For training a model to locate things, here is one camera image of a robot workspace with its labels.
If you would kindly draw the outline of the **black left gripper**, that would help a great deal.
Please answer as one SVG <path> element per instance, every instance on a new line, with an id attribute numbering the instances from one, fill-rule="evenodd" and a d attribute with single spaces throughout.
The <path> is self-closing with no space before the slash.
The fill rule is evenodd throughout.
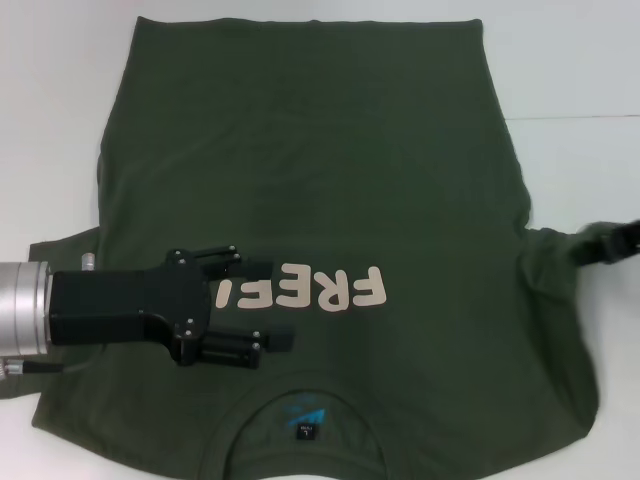
<path id="1" fill-rule="evenodd" d="M 272 275 L 272 261 L 245 257 L 234 245 L 171 252 L 146 270 L 58 271 L 49 306 L 51 341 L 56 346 L 152 342 L 166 347 L 181 366 L 197 360 L 257 369 L 263 353 L 292 351 L 294 329 L 205 334 L 211 310 L 206 278 L 270 280 Z"/>

